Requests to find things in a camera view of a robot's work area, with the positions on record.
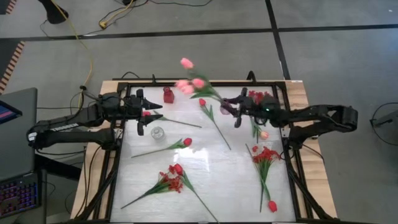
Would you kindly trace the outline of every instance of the screen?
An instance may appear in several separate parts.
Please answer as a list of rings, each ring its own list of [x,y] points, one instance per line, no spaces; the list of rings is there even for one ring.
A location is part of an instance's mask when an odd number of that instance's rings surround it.
[[[18,113],[18,110],[13,111],[11,107],[9,108],[5,103],[0,104],[0,124],[17,118],[19,115],[20,113]]]

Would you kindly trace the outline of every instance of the pink tulip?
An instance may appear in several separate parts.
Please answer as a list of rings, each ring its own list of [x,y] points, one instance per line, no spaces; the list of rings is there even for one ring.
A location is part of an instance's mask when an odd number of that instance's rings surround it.
[[[183,86],[181,88],[181,91],[183,94],[188,95],[188,94],[192,94],[194,89],[193,89],[193,86],[187,85],[187,86]]]
[[[205,81],[201,80],[200,78],[194,78],[192,80],[192,84],[194,87],[201,89],[205,86]]]
[[[177,87],[178,89],[181,89],[184,86],[189,85],[188,80],[179,80],[175,83],[175,87]]]
[[[183,58],[180,63],[185,69],[193,69],[193,63],[189,59]]]

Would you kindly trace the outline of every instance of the yellow cable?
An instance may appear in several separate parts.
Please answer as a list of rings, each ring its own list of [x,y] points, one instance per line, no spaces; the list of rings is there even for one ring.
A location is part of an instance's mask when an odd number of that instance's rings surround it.
[[[105,29],[105,28],[106,28],[106,25],[108,25],[108,22],[109,22],[111,19],[113,19],[115,16],[117,16],[117,15],[119,15],[120,13],[126,11],[126,10],[131,6],[132,2],[134,2],[134,0],[131,0],[130,4],[129,4],[128,6],[126,6],[126,8],[124,8],[123,10],[121,10],[121,11],[115,13],[115,14],[114,14],[113,16],[111,16],[107,21],[105,21],[105,22],[100,22],[100,23],[99,23],[99,26],[100,26],[102,29]]]
[[[90,71],[88,72],[86,81],[84,82],[84,86],[87,85],[87,83],[89,82],[89,80],[91,79],[91,76],[93,74],[93,64],[94,64],[94,60],[93,60],[93,56],[90,52],[90,50],[88,50],[88,47],[85,45],[85,43],[83,43],[83,41],[81,41],[79,39],[79,36],[76,32],[75,26],[73,25],[73,23],[68,19],[68,17],[63,13],[63,11],[60,9],[60,7],[57,5],[57,3],[54,2],[54,0],[51,0],[52,4],[54,4],[54,6],[58,9],[58,11],[60,11],[61,15],[69,22],[70,27],[72,28],[72,31],[75,33],[75,37],[76,40],[79,40],[79,42],[82,44],[82,46],[84,46],[84,48],[87,50],[88,56],[90,58]],[[81,96],[83,95],[82,91],[80,91],[80,96],[79,96],[79,102],[78,102],[78,107],[79,109],[83,106],[81,105]]]

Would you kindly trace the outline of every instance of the wooden board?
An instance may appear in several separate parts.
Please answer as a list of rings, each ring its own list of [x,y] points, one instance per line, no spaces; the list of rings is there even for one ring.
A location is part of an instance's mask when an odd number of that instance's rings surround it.
[[[150,81],[137,80],[137,81],[128,81],[128,82],[148,83]],[[159,83],[170,82],[170,80],[158,81],[158,82]],[[213,82],[250,82],[250,81],[249,80],[216,80]],[[283,82],[283,81],[260,80],[259,82]],[[117,87],[118,87],[118,83],[119,83],[119,81],[104,81],[102,89],[101,89],[101,94],[116,91]],[[304,85],[303,85],[302,81],[286,81],[286,86],[287,86],[287,94],[289,97],[290,107],[292,109],[299,109],[299,108],[308,106],[307,94],[305,92]],[[101,126],[101,128],[105,128],[108,126],[109,126],[109,123],[104,123]],[[320,148],[319,148],[319,144],[318,144],[317,140],[308,140],[305,142],[305,144],[310,146],[311,148],[317,150],[318,152],[320,152]],[[97,147],[96,147],[96,144],[93,144],[93,143],[88,144],[87,157],[86,157],[87,164],[91,161],[92,155]],[[305,176],[306,176],[306,180],[307,180],[307,186],[308,186],[309,191],[313,194],[315,200],[317,200],[317,202],[324,208],[324,210],[329,215],[336,217],[335,206],[334,206],[333,199],[331,196],[328,179],[327,179],[326,172],[325,172],[325,166],[323,165],[322,160],[316,154],[314,154],[313,152],[308,151],[306,149],[302,149],[300,153],[302,155],[303,168],[304,168],[304,172],[305,172]],[[103,157],[101,158],[101,156],[99,156],[99,154],[97,154],[97,156],[95,157],[95,160],[93,162],[93,167],[91,169],[97,170],[97,171],[92,171],[92,174],[98,173],[98,176],[92,177],[89,191],[96,192],[96,190],[98,188],[102,164],[103,164]],[[85,184],[84,184],[83,172],[82,172],[82,175],[81,175],[80,181],[79,181],[79,185],[78,185],[78,191],[76,193],[75,203],[73,205],[71,218],[74,218],[76,216],[76,213],[81,206],[81,202],[83,201],[83,198],[84,198],[84,189],[85,189]],[[299,195],[298,199],[300,202],[300,210],[302,211],[302,216],[306,217],[307,215],[304,212],[305,207],[303,205],[302,195],[300,195],[299,190],[297,192]],[[107,190],[103,196],[103,201],[101,204],[99,218],[105,217],[106,203],[108,202],[108,194],[109,194],[109,191]]]

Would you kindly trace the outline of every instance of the gray floor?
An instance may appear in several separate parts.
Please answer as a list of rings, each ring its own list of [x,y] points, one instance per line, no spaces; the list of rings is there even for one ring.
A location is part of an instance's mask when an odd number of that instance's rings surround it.
[[[59,0],[79,34],[98,29],[97,21],[119,4],[112,0]],[[199,4],[206,0],[190,0]],[[272,0],[279,27],[355,26],[398,23],[396,1]],[[44,36],[44,10],[35,1],[18,0],[10,16],[0,16],[1,37]],[[154,5],[134,9],[103,33],[232,28],[270,28],[263,0],[214,0],[205,7]],[[68,24],[44,25],[49,35],[71,35]],[[398,30],[281,33],[290,76],[304,80],[311,104],[352,105],[359,111],[358,130],[320,137],[326,171],[338,216],[357,222],[396,223],[398,149],[373,134],[369,119],[398,93]],[[214,79],[283,79],[271,33],[142,37],[85,41],[95,58],[89,84],[97,93],[103,80],[126,71],[141,77],[184,77],[179,60],[192,59]],[[40,106],[68,106],[88,73],[88,57],[72,40],[28,42],[6,92],[39,89]],[[39,111],[38,119],[68,114]],[[51,152],[79,151],[82,145],[57,145]],[[71,164],[79,159],[64,161]],[[62,220],[63,200],[76,182],[51,179],[57,190],[49,201],[51,220]]]

